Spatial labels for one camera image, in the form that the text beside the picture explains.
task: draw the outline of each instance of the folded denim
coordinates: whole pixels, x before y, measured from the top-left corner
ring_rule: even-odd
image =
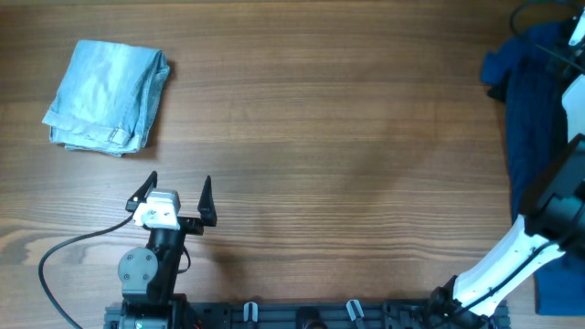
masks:
[[[161,50],[81,40],[43,119],[50,141],[68,150],[138,152],[169,71]]]

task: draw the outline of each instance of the white plastic part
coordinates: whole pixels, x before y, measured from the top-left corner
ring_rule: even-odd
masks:
[[[462,273],[455,281],[453,299],[465,307],[484,296],[495,286],[504,281],[513,271],[530,257],[535,249],[548,242],[539,235],[532,237],[525,232],[524,216],[520,215],[516,222],[485,257],[472,269]],[[542,250],[514,279],[499,290],[494,296],[475,305],[470,311],[477,315],[491,316],[497,305],[542,265],[565,254],[557,244]]]
[[[181,229],[176,218],[180,207],[175,190],[155,188],[149,192],[146,202],[140,203],[134,211],[134,224],[148,228]]]
[[[567,140],[570,141],[578,133],[585,133],[585,75],[579,75],[565,90],[562,103],[567,113]]]
[[[579,19],[579,22],[577,23],[577,26],[575,27],[575,30],[573,31],[573,34],[570,37],[569,45],[570,46],[578,45],[583,40],[584,37],[585,37],[585,11],[583,11],[583,14],[581,15],[581,17]]]

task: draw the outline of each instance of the black metal base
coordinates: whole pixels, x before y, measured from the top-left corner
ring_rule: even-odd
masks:
[[[425,329],[422,322],[422,308],[426,300],[388,300],[382,303],[361,303],[366,329]],[[297,311],[302,307],[318,310],[321,320],[328,329],[356,328],[347,313],[344,303],[295,303],[259,304],[257,329],[295,329]],[[201,329],[246,329],[250,328],[243,317],[243,305],[228,303],[191,303],[197,314]],[[120,308],[107,308],[104,329],[118,329]],[[510,318],[506,302],[503,301],[492,316],[491,323],[482,329],[510,329]],[[462,329],[454,324],[445,324],[437,329]]]

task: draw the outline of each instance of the wooden table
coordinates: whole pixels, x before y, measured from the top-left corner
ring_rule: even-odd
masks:
[[[0,9],[1,328],[66,326],[39,259],[121,221],[152,170],[187,215],[213,178],[218,226],[187,238],[175,289],[193,302],[424,297],[510,226],[504,108],[478,74],[517,2],[51,2]],[[171,62],[138,154],[48,141],[41,120],[82,38]],[[120,257],[147,237],[129,225],[49,260],[75,320],[102,326]],[[535,316],[532,284],[509,298],[514,328],[582,324]]]

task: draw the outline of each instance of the folded cloth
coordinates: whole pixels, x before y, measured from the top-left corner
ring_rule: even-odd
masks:
[[[552,23],[526,33],[552,48],[560,31],[561,25]],[[505,101],[512,219],[518,215],[524,190],[567,145],[567,116],[555,71],[548,54],[517,38],[485,58],[482,81],[495,86],[490,96]],[[535,278],[538,314],[585,315],[584,261],[565,255],[540,268]]]
[[[43,119],[50,141],[68,150],[138,152],[169,71],[161,50],[81,40]]]

